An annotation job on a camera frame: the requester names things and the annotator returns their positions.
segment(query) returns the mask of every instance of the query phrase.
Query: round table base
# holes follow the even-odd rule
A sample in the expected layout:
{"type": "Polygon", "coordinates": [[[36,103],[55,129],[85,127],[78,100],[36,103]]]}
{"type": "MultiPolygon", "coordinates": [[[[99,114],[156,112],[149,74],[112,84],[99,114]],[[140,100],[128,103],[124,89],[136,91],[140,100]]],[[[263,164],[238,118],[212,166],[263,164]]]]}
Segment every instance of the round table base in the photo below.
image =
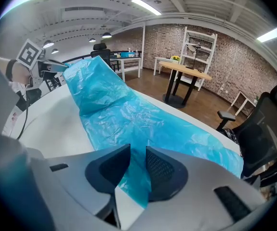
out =
{"type": "Polygon", "coordinates": [[[165,102],[165,97],[166,97],[166,94],[163,94],[164,103],[166,103],[174,108],[177,108],[177,109],[181,109],[181,108],[185,107],[185,105],[182,104],[184,98],[177,96],[177,95],[173,96],[171,94],[171,95],[169,95],[168,102],[165,102]]]}

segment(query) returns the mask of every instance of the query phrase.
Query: mesh chair back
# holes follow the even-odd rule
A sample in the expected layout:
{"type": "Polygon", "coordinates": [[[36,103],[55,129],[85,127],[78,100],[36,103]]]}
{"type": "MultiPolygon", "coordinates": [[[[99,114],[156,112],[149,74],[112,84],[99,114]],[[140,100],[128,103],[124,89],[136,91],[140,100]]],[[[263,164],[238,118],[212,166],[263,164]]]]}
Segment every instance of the mesh chair back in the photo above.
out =
{"type": "Polygon", "coordinates": [[[244,158],[244,176],[277,159],[277,86],[261,95],[250,117],[233,131],[244,158]]]}
{"type": "Polygon", "coordinates": [[[106,62],[108,64],[108,66],[110,66],[110,50],[109,49],[92,51],[90,53],[90,55],[91,55],[91,57],[100,56],[104,60],[104,62],[106,62]]]}

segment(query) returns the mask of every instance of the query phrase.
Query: white desk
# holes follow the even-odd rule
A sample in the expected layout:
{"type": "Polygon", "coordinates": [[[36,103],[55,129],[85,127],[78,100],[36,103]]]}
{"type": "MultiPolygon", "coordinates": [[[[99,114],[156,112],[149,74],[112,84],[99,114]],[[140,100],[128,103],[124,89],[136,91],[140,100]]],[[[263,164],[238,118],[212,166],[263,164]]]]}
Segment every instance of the white desk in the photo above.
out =
{"type": "MultiPolygon", "coordinates": [[[[223,134],[180,110],[142,93],[139,94],[155,106],[212,134],[225,148],[240,155],[239,146],[223,134]]],[[[24,111],[18,117],[11,137],[17,138],[23,127],[25,116],[26,112],[24,111]]],[[[26,147],[40,150],[45,158],[93,151],[81,124],[79,109],[74,103],[67,85],[48,93],[29,107],[25,131],[20,142],[26,147]]],[[[121,227],[125,230],[133,224],[144,209],[119,187],[116,188],[115,193],[121,227]]]]}
{"type": "Polygon", "coordinates": [[[125,72],[138,70],[138,77],[140,78],[140,70],[142,68],[141,66],[141,57],[119,57],[119,58],[111,58],[110,61],[120,61],[121,62],[121,71],[116,71],[116,74],[122,73],[122,80],[125,82],[125,72]],[[131,61],[131,60],[138,60],[138,67],[128,67],[124,68],[124,61],[131,61]]]}
{"type": "MultiPolygon", "coordinates": [[[[167,58],[164,58],[164,57],[156,57],[155,59],[156,59],[156,60],[155,60],[155,62],[154,62],[154,72],[153,72],[153,75],[156,75],[157,65],[158,65],[158,62],[159,62],[159,61],[169,62],[169,63],[175,63],[175,62],[177,62],[177,61],[175,61],[175,60],[167,59],[167,58]]],[[[159,74],[161,73],[161,68],[162,68],[162,66],[160,66],[160,67],[158,68],[158,73],[159,73],[159,74]]]]}
{"type": "Polygon", "coordinates": [[[238,115],[240,113],[240,111],[243,109],[244,105],[247,103],[247,101],[249,101],[251,104],[254,105],[254,107],[256,107],[256,104],[254,102],[252,102],[243,92],[239,91],[238,95],[236,96],[235,100],[231,103],[231,106],[233,106],[235,104],[235,102],[237,101],[238,97],[240,96],[240,94],[242,94],[245,97],[245,100],[243,102],[243,104],[240,106],[240,108],[238,109],[238,111],[235,113],[235,116],[238,115]]]}

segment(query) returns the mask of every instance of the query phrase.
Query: blue plastic sheet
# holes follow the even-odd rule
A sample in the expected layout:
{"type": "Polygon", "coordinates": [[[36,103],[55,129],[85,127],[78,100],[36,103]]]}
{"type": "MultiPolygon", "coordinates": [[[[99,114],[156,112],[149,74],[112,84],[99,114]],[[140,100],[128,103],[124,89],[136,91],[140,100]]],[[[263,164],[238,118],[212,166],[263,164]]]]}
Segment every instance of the blue plastic sheet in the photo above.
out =
{"type": "Polygon", "coordinates": [[[147,145],[208,159],[240,177],[243,160],[238,154],[135,93],[99,56],[71,65],[64,78],[95,150],[131,144],[130,166],[119,187],[142,207],[151,190],[147,145]]]}

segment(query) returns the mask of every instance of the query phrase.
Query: white pillar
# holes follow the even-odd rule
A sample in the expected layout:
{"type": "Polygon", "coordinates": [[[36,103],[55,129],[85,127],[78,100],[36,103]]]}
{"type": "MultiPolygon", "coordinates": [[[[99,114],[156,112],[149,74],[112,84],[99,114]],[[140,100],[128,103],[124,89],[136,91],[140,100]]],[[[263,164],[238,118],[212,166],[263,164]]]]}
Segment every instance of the white pillar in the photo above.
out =
{"type": "Polygon", "coordinates": [[[142,59],[140,61],[140,69],[143,69],[143,62],[144,62],[144,47],[145,47],[145,30],[146,30],[146,23],[144,22],[143,26],[143,43],[142,43],[142,59]]]}

